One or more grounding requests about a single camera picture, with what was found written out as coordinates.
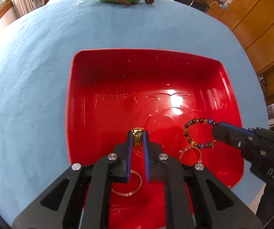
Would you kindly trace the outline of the wooden bead bracelet gold charm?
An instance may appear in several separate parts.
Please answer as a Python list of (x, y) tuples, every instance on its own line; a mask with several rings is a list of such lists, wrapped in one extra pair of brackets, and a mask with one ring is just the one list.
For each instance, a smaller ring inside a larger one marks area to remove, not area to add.
[(133, 148), (138, 154), (141, 152), (141, 149), (143, 147), (143, 133), (144, 133), (144, 128), (135, 127), (132, 129)]

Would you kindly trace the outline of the red tin box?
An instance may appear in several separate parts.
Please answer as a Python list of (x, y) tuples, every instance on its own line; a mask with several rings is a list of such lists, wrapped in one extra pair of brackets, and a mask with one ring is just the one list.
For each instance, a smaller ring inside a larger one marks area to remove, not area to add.
[[(83, 50), (73, 57), (66, 111), (71, 163), (96, 163), (135, 127), (179, 159), (188, 146), (184, 124), (195, 118), (242, 124), (217, 60), (144, 49)], [(227, 187), (242, 178), (244, 161), (237, 149), (216, 142), (201, 153), (203, 164)]]

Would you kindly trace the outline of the wooden wardrobe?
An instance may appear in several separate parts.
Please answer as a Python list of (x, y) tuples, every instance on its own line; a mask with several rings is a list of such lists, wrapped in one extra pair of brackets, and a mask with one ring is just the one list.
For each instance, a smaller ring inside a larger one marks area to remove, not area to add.
[(273, 104), (274, 0), (233, 0), (219, 21), (236, 36), (258, 76), (266, 104)]

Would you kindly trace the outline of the blue table cloth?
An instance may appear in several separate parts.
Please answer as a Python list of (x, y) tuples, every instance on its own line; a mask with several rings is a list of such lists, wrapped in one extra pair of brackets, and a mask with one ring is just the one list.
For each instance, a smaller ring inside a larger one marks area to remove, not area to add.
[(64, 112), (73, 56), (110, 48), (214, 58), (231, 79), (244, 127), (268, 127), (249, 58), (233, 33), (209, 15), (170, 0), (49, 3), (0, 33), (0, 215), (8, 224), (69, 166)]

